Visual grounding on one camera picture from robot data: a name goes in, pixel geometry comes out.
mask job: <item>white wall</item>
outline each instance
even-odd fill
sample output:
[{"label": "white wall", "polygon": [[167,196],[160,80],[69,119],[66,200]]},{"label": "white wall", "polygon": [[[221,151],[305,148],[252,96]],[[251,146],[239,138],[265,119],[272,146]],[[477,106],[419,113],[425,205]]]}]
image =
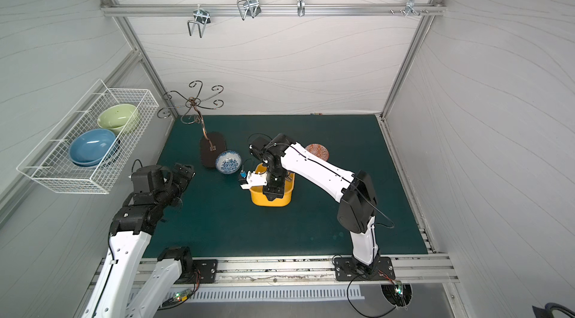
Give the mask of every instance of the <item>white wall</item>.
[{"label": "white wall", "polygon": [[[262,4],[297,0],[259,0]],[[306,0],[404,3],[407,0]],[[428,0],[416,0],[427,3]],[[119,0],[122,4],[235,4],[236,0]],[[169,90],[221,84],[221,110],[206,114],[376,113],[384,106],[418,19],[214,17],[205,36],[187,17],[130,19]]]},{"label": "white wall", "polygon": [[26,154],[128,52],[99,0],[0,0],[0,192]]},{"label": "white wall", "polygon": [[575,309],[575,0],[446,0],[388,116],[476,317]]},{"label": "white wall", "polygon": [[[99,0],[0,0],[0,192],[29,150],[130,50]],[[119,86],[152,87],[140,66]],[[169,124],[153,119],[132,158],[155,162]],[[0,229],[0,316],[74,314],[105,255],[111,218],[132,191],[129,169],[109,195],[35,185]]]}]

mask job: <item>green bowl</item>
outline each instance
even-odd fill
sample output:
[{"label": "green bowl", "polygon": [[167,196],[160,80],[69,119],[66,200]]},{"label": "green bowl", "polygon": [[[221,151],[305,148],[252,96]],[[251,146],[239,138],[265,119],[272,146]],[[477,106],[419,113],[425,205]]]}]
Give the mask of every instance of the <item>green bowl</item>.
[{"label": "green bowl", "polygon": [[109,129],[119,135],[132,132],[140,124],[140,113],[134,105],[125,103],[108,108],[98,116],[98,127]]}]

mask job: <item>black mounting plate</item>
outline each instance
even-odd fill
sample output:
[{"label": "black mounting plate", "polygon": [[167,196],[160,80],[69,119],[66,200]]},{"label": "black mounting plate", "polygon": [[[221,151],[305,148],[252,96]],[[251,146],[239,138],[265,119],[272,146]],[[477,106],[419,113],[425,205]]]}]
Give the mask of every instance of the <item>black mounting plate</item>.
[{"label": "black mounting plate", "polygon": [[[333,259],[335,265],[335,279],[338,282],[349,282],[358,276],[358,272],[355,269],[355,263],[352,261],[351,257],[337,257]],[[374,266],[374,270],[380,270],[387,274],[390,279],[395,279],[395,271],[393,270],[392,260],[390,257],[380,257],[379,262]],[[360,281],[386,281],[387,278],[374,274],[369,279],[363,279],[362,277],[357,277],[354,282]]]},{"label": "black mounting plate", "polygon": [[193,267],[199,270],[200,284],[213,283],[216,280],[217,259],[194,259]]}]

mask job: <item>bowl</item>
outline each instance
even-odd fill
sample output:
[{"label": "bowl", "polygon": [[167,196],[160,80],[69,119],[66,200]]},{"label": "bowl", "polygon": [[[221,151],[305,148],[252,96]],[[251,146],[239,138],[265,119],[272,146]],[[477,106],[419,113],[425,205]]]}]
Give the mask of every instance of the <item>bowl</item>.
[{"label": "bowl", "polygon": [[108,129],[96,128],[76,138],[68,149],[70,160],[78,165],[91,166],[100,163],[114,144],[116,135]]},{"label": "bowl", "polygon": [[132,132],[139,123],[138,108],[129,103],[111,106],[98,116],[98,127],[109,129],[116,135],[119,135],[122,129],[124,133]]},{"label": "bowl", "polygon": [[108,164],[112,164],[118,160],[118,157],[120,154],[119,145],[120,145],[120,141],[118,140],[118,141],[116,141],[116,144],[114,144],[114,148],[111,149],[110,153],[104,159],[101,160],[101,163],[98,160],[96,160],[95,162],[87,163],[87,164],[80,164],[80,163],[76,163],[74,161],[72,161],[72,162],[74,162],[74,164],[79,166],[79,167],[82,167],[84,169],[89,169],[89,170],[93,170],[93,169],[97,168],[98,164],[100,167],[104,167],[104,166],[106,166]]},{"label": "bowl", "polygon": [[241,167],[241,156],[235,150],[221,152],[216,158],[216,170],[223,174],[232,174]]}]

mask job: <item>jewelry stand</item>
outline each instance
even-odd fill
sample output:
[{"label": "jewelry stand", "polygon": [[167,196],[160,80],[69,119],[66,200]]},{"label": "jewelry stand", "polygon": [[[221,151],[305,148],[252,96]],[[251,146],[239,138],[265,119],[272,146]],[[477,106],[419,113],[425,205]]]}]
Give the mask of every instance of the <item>jewelry stand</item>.
[{"label": "jewelry stand", "polygon": [[[208,98],[200,99],[199,95],[202,92],[202,87],[204,86],[204,83],[202,81],[193,81],[193,82],[190,82],[188,87],[194,88],[195,86],[197,86],[198,83],[199,83],[199,91],[195,97],[191,96],[189,98],[186,98],[180,92],[177,92],[177,91],[166,92],[164,94],[165,99],[172,99],[172,95],[170,93],[177,93],[180,97],[182,97],[184,100],[186,100],[186,103],[184,103],[181,106],[163,107],[160,110],[158,110],[158,113],[156,114],[156,116],[158,116],[158,118],[168,118],[171,116],[171,112],[170,112],[171,108],[174,108],[177,110],[177,108],[187,107],[188,110],[186,111],[186,113],[184,113],[183,116],[180,117],[180,121],[186,125],[191,125],[193,123],[201,123],[202,124],[202,130],[204,131],[204,136],[199,141],[200,161],[202,162],[202,165],[205,166],[206,168],[216,168],[216,158],[222,152],[226,151],[226,140],[224,139],[224,136],[219,132],[208,133],[206,131],[204,116],[198,110],[198,108],[204,108],[207,110],[217,110],[217,109],[223,107],[224,101],[222,101],[221,99],[216,99],[212,102],[213,105],[215,106],[213,108],[200,106],[200,104],[204,101],[207,101],[209,99],[214,98],[215,96],[217,96],[218,94],[223,92],[224,87],[221,85],[215,85],[212,87],[212,91],[216,92],[215,94],[212,94]],[[190,111],[192,109],[194,111],[196,111],[196,113],[188,115],[188,113],[190,113]]]}]

